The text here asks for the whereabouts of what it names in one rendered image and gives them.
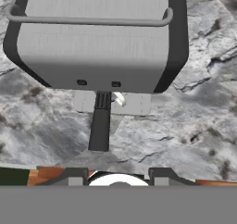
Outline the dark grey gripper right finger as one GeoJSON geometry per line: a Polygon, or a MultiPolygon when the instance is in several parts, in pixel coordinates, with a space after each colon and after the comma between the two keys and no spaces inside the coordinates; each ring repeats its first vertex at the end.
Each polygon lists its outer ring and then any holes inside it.
{"type": "Polygon", "coordinates": [[[149,168],[148,175],[152,186],[196,186],[195,181],[187,180],[175,173],[172,168],[149,168]]]}

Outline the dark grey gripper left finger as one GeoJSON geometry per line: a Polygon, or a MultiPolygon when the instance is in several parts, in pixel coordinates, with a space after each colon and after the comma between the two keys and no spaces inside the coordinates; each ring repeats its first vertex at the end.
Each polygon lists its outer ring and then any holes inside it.
{"type": "Polygon", "coordinates": [[[80,186],[88,185],[88,168],[40,167],[38,176],[42,179],[39,186],[69,186],[69,180],[75,179],[80,186]]]}

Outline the white round object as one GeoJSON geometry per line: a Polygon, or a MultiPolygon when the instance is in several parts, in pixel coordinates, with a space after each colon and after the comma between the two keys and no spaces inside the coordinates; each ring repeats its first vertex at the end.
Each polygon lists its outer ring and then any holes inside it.
{"type": "Polygon", "coordinates": [[[127,174],[106,174],[90,181],[90,186],[111,186],[115,183],[126,183],[129,186],[147,186],[148,183],[127,174]]]}

